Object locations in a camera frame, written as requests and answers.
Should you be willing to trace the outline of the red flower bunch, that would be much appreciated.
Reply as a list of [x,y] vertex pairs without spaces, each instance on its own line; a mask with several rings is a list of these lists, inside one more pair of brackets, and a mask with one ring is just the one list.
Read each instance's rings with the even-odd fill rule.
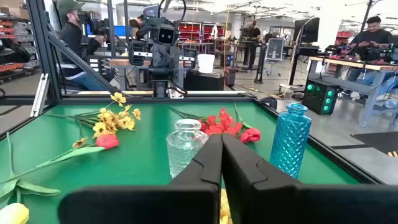
[[237,109],[235,109],[236,118],[227,113],[226,108],[222,108],[218,115],[211,114],[207,116],[184,113],[183,111],[173,107],[170,107],[170,109],[182,118],[195,119],[199,121],[201,123],[200,130],[209,136],[212,134],[227,133],[238,137],[247,129],[251,128],[251,126],[240,117]]

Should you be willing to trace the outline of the clear glass vase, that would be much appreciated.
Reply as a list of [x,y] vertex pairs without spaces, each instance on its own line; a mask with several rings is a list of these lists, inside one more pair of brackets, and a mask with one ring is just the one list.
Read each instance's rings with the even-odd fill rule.
[[180,119],[174,128],[166,137],[170,175],[173,179],[188,166],[209,138],[201,130],[201,122],[196,119]]

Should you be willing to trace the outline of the red tulip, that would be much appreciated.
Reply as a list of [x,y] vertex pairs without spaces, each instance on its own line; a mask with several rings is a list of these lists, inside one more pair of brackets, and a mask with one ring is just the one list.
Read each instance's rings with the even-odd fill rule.
[[78,156],[82,156],[85,154],[91,154],[94,152],[100,152],[103,150],[108,150],[111,148],[114,148],[116,146],[119,146],[119,139],[117,138],[117,135],[115,134],[104,134],[104,135],[100,135],[97,140],[96,140],[96,144],[95,145],[89,145],[89,146],[82,146],[82,147],[78,147],[78,148],[73,148],[67,152],[65,152],[64,154],[61,154],[57,157],[54,157],[53,159],[46,161],[42,164],[39,164],[37,166],[35,166],[34,168],[27,170],[25,172],[22,172],[20,174],[14,174],[12,175],[10,178],[4,180],[4,181],[0,181],[0,184],[9,182],[11,180],[14,179],[18,179],[24,175],[30,174],[32,172],[35,172],[37,170],[58,164],[60,162],[63,161],[67,161],[71,158],[74,157],[78,157]]
[[261,139],[261,132],[257,128],[252,127],[249,125],[245,120],[243,120],[240,112],[238,111],[238,107],[234,104],[234,109],[236,113],[236,117],[238,119],[235,126],[240,127],[238,137],[240,138],[243,144],[249,142],[256,142]]

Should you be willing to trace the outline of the black monitor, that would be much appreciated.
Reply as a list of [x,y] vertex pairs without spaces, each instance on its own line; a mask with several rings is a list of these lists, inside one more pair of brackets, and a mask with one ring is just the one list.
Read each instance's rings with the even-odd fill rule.
[[319,17],[314,17],[312,19],[302,19],[296,20],[294,25],[294,42],[297,41],[297,37],[299,36],[299,32],[303,27],[303,31],[301,31],[301,41],[302,42],[317,42],[318,41],[318,30],[319,30]]

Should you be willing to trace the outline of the shelf with orange bins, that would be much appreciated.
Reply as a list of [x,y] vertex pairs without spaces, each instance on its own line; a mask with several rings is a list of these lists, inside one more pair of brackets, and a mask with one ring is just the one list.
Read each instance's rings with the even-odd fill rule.
[[30,20],[0,13],[0,85],[39,69]]

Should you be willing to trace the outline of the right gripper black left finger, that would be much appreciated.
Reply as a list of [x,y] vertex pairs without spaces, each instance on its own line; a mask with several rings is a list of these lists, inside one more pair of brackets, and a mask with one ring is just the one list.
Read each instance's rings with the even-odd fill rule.
[[218,224],[222,137],[212,135],[167,185],[97,185],[58,206],[60,224]]

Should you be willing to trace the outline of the yellow tulip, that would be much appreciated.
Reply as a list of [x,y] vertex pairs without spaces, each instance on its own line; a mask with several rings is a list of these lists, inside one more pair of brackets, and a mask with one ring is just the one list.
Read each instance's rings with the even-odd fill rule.
[[58,189],[50,189],[31,182],[22,180],[21,177],[35,170],[55,164],[55,161],[47,161],[36,168],[28,170],[21,174],[15,174],[13,164],[13,149],[10,139],[10,133],[6,133],[6,139],[9,149],[9,176],[10,180],[5,181],[0,188],[0,203],[8,201],[16,195],[16,202],[6,205],[0,209],[0,224],[26,224],[30,217],[29,209],[22,203],[22,194],[33,194],[40,196],[54,196],[60,193]]

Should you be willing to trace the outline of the black equipment case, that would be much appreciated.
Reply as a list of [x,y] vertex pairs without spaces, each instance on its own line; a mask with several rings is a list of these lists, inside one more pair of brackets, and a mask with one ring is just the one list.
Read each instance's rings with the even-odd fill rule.
[[220,72],[190,70],[185,75],[183,88],[188,91],[221,91],[224,90],[224,76]]

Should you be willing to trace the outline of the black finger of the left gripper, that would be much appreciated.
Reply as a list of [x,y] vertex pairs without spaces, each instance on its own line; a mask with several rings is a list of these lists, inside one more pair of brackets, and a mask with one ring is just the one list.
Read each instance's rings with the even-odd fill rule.
[[144,41],[132,40],[129,43],[129,63],[131,65],[143,65],[146,57],[147,44]]
[[197,51],[195,49],[180,49],[180,66],[184,68],[195,68],[197,63]]

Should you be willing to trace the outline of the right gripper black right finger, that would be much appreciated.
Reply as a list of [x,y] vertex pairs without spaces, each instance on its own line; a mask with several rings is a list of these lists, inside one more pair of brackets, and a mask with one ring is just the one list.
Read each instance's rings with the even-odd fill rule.
[[398,224],[398,187],[303,184],[230,134],[222,175],[233,224]]

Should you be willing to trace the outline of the black clamp hook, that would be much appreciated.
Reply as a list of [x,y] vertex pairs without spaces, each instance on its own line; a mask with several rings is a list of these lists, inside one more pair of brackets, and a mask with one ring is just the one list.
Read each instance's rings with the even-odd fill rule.
[[271,96],[264,97],[264,98],[261,98],[259,100],[259,102],[264,105],[268,105],[273,110],[277,109],[277,100],[274,97],[271,97]]

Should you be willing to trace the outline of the grey office chair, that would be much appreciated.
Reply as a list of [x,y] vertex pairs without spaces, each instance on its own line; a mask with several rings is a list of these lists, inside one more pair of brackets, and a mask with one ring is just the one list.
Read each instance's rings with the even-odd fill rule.
[[268,68],[266,71],[267,76],[272,75],[273,64],[277,64],[283,61],[283,48],[284,48],[284,39],[270,38],[268,40],[265,61],[269,63],[271,67]]

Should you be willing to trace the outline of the blue glass vase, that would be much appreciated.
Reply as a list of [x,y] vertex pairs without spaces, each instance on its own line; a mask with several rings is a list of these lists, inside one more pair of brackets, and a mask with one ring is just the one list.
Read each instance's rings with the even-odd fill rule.
[[308,108],[304,105],[290,103],[286,108],[277,118],[269,162],[297,179],[312,120],[305,114]]

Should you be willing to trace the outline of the black computer tower green fans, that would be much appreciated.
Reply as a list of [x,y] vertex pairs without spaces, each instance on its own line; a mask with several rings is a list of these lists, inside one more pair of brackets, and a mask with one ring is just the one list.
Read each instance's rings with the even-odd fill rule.
[[302,104],[318,115],[331,115],[335,108],[339,86],[307,80]]

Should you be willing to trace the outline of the black striped-edge floor mat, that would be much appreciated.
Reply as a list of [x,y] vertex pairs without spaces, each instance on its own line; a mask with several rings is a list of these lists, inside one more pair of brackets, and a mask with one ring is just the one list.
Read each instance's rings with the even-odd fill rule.
[[368,147],[387,154],[389,157],[398,157],[398,131],[352,134],[351,137],[361,141]]

